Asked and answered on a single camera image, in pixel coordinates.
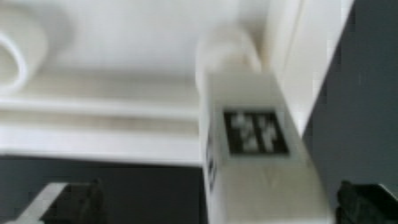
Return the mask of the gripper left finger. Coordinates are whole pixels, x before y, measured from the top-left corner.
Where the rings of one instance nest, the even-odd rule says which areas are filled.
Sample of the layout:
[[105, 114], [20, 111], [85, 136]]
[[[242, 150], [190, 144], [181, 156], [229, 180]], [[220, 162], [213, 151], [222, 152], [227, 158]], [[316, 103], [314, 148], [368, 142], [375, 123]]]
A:
[[14, 224], [107, 224], [101, 182], [50, 182]]

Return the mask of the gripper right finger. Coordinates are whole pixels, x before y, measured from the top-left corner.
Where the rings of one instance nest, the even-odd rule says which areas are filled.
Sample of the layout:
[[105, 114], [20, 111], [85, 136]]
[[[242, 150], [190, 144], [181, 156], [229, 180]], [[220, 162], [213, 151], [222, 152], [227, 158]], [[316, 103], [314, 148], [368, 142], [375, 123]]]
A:
[[398, 196], [382, 184], [341, 182], [336, 224], [398, 224]]

